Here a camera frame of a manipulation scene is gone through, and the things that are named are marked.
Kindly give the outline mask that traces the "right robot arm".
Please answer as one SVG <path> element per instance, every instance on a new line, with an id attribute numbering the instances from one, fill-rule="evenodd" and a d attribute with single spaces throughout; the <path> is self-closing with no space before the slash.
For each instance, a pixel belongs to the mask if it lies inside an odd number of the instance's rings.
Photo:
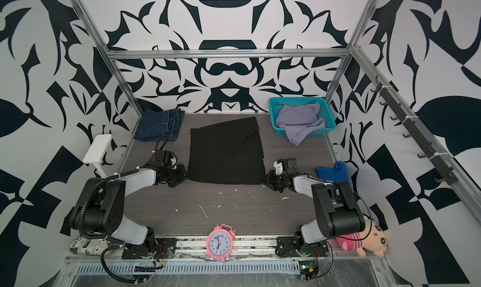
<path id="1" fill-rule="evenodd" d="M 354 190 L 346 181 L 329 181 L 300 173 L 294 158 L 274 162 L 264 184 L 271 190 L 282 193 L 289 189 L 313 200 L 316 219 L 300 226 L 290 243 L 280 241 L 279 256 L 294 250 L 300 256 L 310 255 L 323 247 L 329 239 L 344 239 L 361 245 L 361 235 L 366 228 L 366 219 L 354 196 Z"/>

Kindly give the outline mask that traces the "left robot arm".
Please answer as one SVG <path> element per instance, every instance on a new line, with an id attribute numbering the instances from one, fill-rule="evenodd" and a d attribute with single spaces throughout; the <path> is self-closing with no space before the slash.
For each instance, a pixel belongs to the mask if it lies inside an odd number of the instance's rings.
<path id="1" fill-rule="evenodd" d="M 69 224 L 85 239 L 106 239 L 147 252 L 156 247 L 154 230 L 124 215 L 125 198 L 154 185 L 178 186 L 187 170 L 170 151 L 158 150 L 149 163 L 106 178 L 87 180 L 73 208 Z"/>

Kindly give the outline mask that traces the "black garment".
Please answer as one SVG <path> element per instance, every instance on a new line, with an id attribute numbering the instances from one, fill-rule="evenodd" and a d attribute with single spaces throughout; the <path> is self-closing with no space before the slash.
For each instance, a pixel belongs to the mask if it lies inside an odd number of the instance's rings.
<path id="1" fill-rule="evenodd" d="M 261 184 L 264 152 L 255 117 L 190 130 L 189 180 L 210 184 Z"/>

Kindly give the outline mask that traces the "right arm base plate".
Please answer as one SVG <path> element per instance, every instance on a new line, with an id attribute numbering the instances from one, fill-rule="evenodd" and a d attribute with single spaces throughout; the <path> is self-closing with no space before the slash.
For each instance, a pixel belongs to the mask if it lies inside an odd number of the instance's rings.
<path id="1" fill-rule="evenodd" d="M 329 253 L 326 241 L 307 243 L 300 235 L 277 237 L 275 255 L 281 258 L 314 258 L 316 255 L 327 257 Z"/>

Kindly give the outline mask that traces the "dark blue denim skirt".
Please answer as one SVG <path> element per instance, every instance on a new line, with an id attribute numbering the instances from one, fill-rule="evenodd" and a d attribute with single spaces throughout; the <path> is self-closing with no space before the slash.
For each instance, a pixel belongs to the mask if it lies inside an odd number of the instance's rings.
<path id="1" fill-rule="evenodd" d="M 180 109 L 161 112 L 146 109 L 137 125 L 134 139 L 152 142 L 166 136 L 169 142 L 174 142 L 179 136 L 184 115 L 185 112 Z"/>

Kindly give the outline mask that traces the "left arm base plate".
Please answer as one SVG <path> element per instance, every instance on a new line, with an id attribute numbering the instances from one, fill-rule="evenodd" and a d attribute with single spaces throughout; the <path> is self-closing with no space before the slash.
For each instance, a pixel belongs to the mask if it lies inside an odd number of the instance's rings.
<path id="1" fill-rule="evenodd" d="M 152 254 L 155 259 L 168 259 L 174 256 L 177 238 L 156 238 L 152 248 L 144 245 L 127 245 L 124 247 L 122 259 L 149 259 Z"/>

